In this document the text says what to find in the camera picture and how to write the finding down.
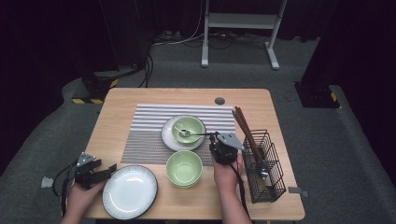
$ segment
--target gray carpet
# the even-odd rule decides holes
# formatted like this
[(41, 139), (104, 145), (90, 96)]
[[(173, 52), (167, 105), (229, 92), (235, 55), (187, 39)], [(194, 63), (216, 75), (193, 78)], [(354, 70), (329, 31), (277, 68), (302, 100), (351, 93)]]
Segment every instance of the gray carpet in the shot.
[[(226, 43), (210, 44), (221, 48)], [(303, 198), (305, 218), (296, 223), (396, 223), (395, 188), (342, 89), (331, 86), (342, 108), (301, 106), (293, 82), (301, 80), (316, 44), (277, 40), (279, 71), (272, 70), (262, 42), (209, 49), (207, 68), (201, 67), (201, 48), (156, 46), (150, 51), (154, 70), (148, 86), (268, 89), (297, 184), (310, 194)], [(123, 77), (117, 87), (137, 87), (143, 77), (143, 72)], [(40, 187), (41, 180), (55, 177), (85, 150), (102, 107), (71, 103), (78, 83), (64, 87), (64, 104), (36, 127), (1, 176), (0, 223), (61, 220), (61, 206), (51, 189)]]

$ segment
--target wooden table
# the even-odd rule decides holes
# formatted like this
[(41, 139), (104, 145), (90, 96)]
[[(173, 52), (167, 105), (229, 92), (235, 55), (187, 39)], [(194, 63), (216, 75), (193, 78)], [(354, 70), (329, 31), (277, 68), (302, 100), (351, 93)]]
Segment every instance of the wooden table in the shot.
[[(290, 159), (268, 90), (256, 89), (124, 89), (110, 90), (92, 132), (86, 153), (102, 159), (99, 170), (116, 163), (118, 168), (137, 104), (216, 105), (215, 99), (225, 99), (224, 105), (242, 108), (250, 129), (266, 129), (276, 146), (284, 172), (286, 189), (297, 187)], [(235, 125), (236, 135), (245, 136)], [(219, 195), (213, 179), (213, 167), (204, 166), (202, 179), (189, 189), (174, 187), (166, 177), (165, 165), (140, 164), (148, 167), (158, 180), (158, 195), (154, 205), (142, 219), (221, 219)], [(252, 203), (245, 181), (247, 208), (253, 220), (300, 220), (304, 208), (299, 194), (285, 192), (274, 203)], [(85, 217), (111, 218), (102, 204), (102, 195), (95, 198)]]

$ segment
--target white stand leg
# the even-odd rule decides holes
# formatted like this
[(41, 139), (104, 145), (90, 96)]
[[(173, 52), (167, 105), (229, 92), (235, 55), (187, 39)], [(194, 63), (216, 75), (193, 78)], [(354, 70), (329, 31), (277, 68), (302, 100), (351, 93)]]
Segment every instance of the white stand leg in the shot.
[(202, 45), (202, 67), (209, 66), (209, 48), (208, 48), (208, 33), (209, 33), (209, 0), (206, 0), (206, 8), (205, 8), (205, 28), (204, 28), (204, 43)]
[(267, 50), (268, 57), (270, 58), (271, 65), (274, 70), (279, 70), (279, 63), (277, 62), (277, 58), (274, 53), (274, 43), (276, 40), (276, 35), (277, 35), (277, 31), (279, 30), (280, 23), (282, 22), (283, 12), (285, 11), (285, 7), (286, 7), (287, 3), (288, 3), (288, 0), (282, 0), (280, 9), (277, 13), (277, 18), (276, 18), (276, 22), (274, 24), (274, 29), (271, 34), (270, 42), (265, 42), (265, 48)]

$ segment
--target white plate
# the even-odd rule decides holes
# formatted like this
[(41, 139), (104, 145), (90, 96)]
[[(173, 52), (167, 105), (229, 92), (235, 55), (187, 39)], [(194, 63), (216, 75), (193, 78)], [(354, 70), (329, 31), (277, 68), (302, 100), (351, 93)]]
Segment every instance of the white plate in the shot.
[(203, 135), (198, 141), (193, 143), (180, 143), (178, 142), (174, 136), (172, 135), (172, 127), (174, 123), (181, 118), (189, 117), (190, 115), (179, 115), (172, 117), (163, 125), (163, 131), (161, 132), (161, 136), (163, 138), (163, 142), (174, 151), (181, 151), (181, 150), (194, 150), (200, 146), (204, 140), (205, 136)]
[(103, 205), (116, 219), (132, 219), (144, 214), (157, 195), (157, 179), (146, 167), (132, 165), (119, 169), (103, 190)]

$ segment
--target person's forearm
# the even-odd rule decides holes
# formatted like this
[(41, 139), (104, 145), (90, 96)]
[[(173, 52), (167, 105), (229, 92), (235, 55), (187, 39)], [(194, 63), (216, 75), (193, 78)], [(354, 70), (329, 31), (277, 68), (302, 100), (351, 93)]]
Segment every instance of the person's forearm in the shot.
[(81, 217), (79, 216), (68, 216), (65, 215), (61, 221), (61, 224), (79, 224)]
[(219, 196), (223, 224), (251, 223), (248, 214), (236, 195), (236, 192), (219, 191)]

